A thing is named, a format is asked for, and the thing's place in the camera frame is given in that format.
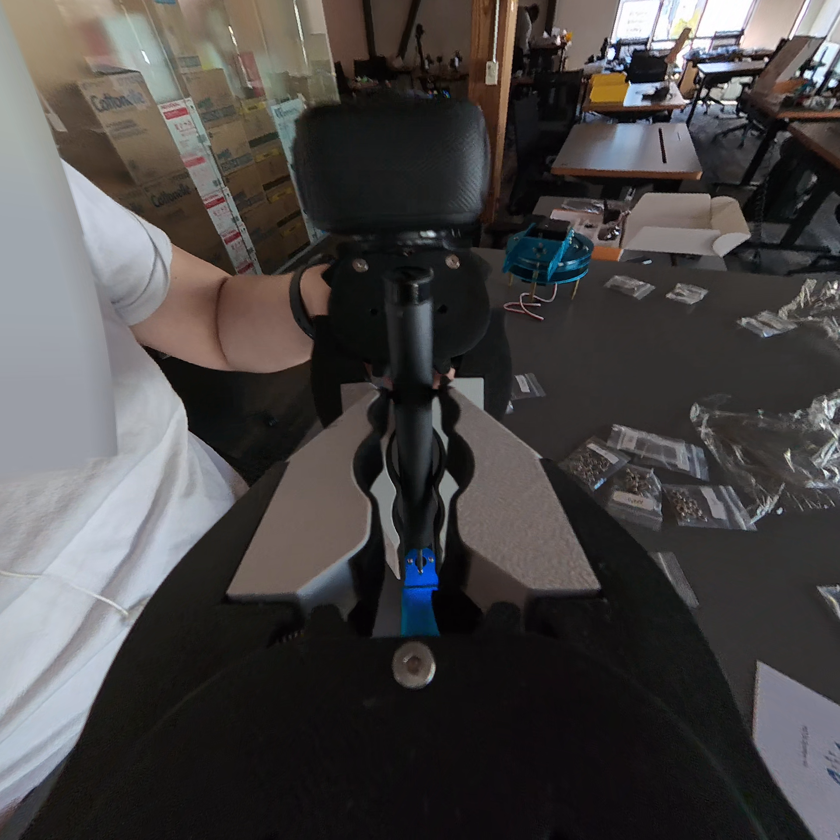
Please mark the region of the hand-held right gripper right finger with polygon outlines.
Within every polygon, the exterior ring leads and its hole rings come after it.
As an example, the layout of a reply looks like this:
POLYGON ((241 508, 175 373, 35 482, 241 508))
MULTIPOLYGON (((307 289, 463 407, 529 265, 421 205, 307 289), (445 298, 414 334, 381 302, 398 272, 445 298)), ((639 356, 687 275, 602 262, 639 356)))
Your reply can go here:
POLYGON ((457 387, 446 390, 446 585, 482 612, 599 594, 542 457, 457 387))

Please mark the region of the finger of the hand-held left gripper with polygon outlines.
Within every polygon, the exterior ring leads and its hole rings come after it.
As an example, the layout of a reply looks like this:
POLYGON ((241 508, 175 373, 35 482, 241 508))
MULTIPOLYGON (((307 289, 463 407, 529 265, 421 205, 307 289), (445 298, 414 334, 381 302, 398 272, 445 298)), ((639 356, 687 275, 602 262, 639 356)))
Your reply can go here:
MULTIPOLYGON (((369 382, 342 384, 341 387, 342 413, 346 413, 354 404, 371 396, 374 392, 374 385, 369 382)), ((394 432, 392 410, 388 409, 387 424, 385 432, 381 436, 381 456, 383 467, 380 475, 371 483, 371 493, 377 502, 381 529, 384 541, 385 562, 391 569, 395 579, 401 580, 400 538, 393 521, 394 504, 396 502, 396 487, 389 474, 390 464, 388 458, 389 444, 394 432)))
MULTIPOLYGON (((460 394, 464 400, 472 403, 473 406, 479 410, 485 410, 485 383, 480 377, 467 377, 465 379, 456 378, 450 382, 455 391, 460 394)), ((449 534, 454 530, 457 524, 456 502, 458 500, 459 485, 455 478, 449 471, 447 466, 449 438, 444 430, 444 420, 442 414, 442 407, 439 398, 435 397, 433 400, 433 428, 438 444, 438 459, 440 475, 436 478, 436 492, 438 496, 438 506, 442 513, 442 523, 437 532, 437 558, 445 559, 448 555, 449 534)))

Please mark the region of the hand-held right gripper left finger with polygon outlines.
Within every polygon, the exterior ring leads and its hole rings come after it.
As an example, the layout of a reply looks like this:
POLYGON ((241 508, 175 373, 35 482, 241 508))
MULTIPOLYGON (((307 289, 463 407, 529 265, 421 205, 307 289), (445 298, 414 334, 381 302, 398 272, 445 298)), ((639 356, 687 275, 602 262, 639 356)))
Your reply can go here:
POLYGON ((364 598, 365 554, 382 567, 372 487, 383 471, 387 400, 375 387, 344 387, 348 402, 286 462, 226 591, 233 602, 291 602, 304 615, 334 606, 347 618, 364 598))

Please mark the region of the black electric screwdriver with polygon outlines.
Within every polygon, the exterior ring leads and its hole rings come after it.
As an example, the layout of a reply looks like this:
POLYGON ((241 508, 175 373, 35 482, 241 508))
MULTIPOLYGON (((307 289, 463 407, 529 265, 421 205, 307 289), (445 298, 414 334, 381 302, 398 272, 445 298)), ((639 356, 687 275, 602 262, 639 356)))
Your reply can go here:
POLYGON ((399 569, 407 581, 410 554, 439 551, 444 504, 439 485, 445 447, 434 428, 434 301, 431 269, 397 266, 383 276, 388 376, 395 429, 388 469, 396 496, 399 569))

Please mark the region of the blue servo bracket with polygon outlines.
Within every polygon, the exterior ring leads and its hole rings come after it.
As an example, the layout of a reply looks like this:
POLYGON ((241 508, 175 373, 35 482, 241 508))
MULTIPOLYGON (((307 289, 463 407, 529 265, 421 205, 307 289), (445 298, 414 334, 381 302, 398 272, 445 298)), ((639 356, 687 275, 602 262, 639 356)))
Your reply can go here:
POLYGON ((423 548, 407 552, 401 595, 402 637, 439 635, 433 604, 437 590, 438 571, 434 551, 423 548))

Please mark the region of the person's left forearm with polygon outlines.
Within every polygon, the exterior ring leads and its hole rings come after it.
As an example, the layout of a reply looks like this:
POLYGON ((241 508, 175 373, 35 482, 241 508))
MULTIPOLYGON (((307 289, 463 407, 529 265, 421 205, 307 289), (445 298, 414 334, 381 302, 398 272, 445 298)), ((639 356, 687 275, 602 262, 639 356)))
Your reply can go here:
POLYGON ((308 362, 314 342, 289 308, 291 274, 228 276, 174 247, 161 305, 131 331, 142 345, 217 371, 274 373, 308 362))

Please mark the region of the zip bag of metal hardware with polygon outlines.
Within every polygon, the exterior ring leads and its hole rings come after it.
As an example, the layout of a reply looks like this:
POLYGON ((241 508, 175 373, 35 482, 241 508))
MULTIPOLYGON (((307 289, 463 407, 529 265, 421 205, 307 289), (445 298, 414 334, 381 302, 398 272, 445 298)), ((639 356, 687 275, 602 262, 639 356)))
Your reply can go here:
POLYGON ((590 436, 560 462, 560 468, 593 494, 628 464, 629 455, 590 436))
POLYGON ((684 528, 754 532, 756 526, 730 486, 663 485, 675 524, 684 528))

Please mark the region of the wooden pillar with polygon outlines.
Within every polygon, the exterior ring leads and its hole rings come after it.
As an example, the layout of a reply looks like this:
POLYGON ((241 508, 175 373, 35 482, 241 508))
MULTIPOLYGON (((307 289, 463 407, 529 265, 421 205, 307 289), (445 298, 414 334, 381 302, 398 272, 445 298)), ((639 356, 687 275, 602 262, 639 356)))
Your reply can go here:
POLYGON ((517 15, 516 1, 471 3, 468 98, 484 114, 490 143, 490 185, 481 215, 485 224, 495 220, 501 203, 517 15))

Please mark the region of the black wristband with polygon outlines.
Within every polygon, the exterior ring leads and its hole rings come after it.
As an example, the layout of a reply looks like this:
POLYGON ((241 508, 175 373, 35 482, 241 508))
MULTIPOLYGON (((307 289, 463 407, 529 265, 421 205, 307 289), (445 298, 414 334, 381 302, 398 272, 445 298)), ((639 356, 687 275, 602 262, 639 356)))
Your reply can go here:
POLYGON ((299 330, 312 342, 316 339, 316 320, 323 317, 313 318, 308 311, 307 292, 309 272, 312 267, 322 266, 324 264, 328 265, 328 263, 321 262, 311 266, 300 266, 290 276, 288 289, 290 314, 299 330))

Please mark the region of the stack of cardboard boxes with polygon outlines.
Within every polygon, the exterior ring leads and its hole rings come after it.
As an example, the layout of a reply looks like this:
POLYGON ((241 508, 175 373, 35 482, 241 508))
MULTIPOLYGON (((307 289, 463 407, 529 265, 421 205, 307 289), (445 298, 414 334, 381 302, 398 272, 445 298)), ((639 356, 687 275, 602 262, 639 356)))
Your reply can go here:
POLYGON ((235 275, 275 274, 310 246, 296 199, 273 206, 236 121, 222 163, 189 98, 156 101, 140 71, 110 68, 41 94, 62 159, 173 245, 235 275))

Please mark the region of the person in white shirt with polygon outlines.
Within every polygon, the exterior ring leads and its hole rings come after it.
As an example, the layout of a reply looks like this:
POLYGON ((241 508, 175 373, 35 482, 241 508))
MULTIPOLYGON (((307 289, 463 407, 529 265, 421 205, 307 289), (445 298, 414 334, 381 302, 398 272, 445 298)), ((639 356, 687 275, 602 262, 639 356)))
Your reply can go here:
POLYGON ((165 577, 245 492, 188 429, 181 398, 131 327, 163 302, 173 246, 68 163, 100 299, 118 452, 83 469, 2 485, 2 569, 52 581, 1 583, 1 806, 68 755, 132 624, 165 577))

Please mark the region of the office table with slot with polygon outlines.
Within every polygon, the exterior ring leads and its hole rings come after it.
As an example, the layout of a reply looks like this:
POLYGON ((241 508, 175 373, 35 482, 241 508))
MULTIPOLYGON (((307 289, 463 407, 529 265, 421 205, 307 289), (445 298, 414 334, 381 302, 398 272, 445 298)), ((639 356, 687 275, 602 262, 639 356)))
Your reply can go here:
POLYGON ((697 181, 702 176, 690 132, 681 122, 576 124, 550 171, 590 180, 697 181))

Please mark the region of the crumpled clear plastic wrap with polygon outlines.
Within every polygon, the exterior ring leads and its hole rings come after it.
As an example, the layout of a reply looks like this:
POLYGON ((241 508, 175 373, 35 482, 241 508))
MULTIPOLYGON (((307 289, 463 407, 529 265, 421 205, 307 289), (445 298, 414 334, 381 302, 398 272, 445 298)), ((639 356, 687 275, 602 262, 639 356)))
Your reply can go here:
POLYGON ((807 403, 789 411, 740 411, 729 395, 717 394, 689 412, 702 443, 746 497, 752 522, 771 513, 838 509, 839 502, 838 278, 805 279, 792 301, 769 312, 797 329, 762 339, 736 322, 758 351, 756 361, 738 362, 748 383, 793 382, 794 373, 813 373, 822 362, 834 368, 829 385, 806 388, 807 403))

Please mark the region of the white open cardboard box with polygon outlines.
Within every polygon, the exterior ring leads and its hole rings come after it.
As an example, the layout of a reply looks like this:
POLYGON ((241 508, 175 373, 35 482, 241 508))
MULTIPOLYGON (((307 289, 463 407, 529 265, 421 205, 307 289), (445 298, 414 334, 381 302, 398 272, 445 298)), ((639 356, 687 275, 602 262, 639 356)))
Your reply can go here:
POLYGON ((633 251, 724 257, 750 235, 734 197, 649 192, 626 217, 622 245, 633 251))

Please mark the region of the assembly instruction booklet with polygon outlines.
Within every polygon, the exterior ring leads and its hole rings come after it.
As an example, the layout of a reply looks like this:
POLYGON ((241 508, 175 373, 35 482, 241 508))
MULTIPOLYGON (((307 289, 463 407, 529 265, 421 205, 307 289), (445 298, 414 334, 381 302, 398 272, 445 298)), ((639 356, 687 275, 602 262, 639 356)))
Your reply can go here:
POLYGON ((752 738, 774 781, 817 839, 839 838, 839 706, 757 662, 752 738))

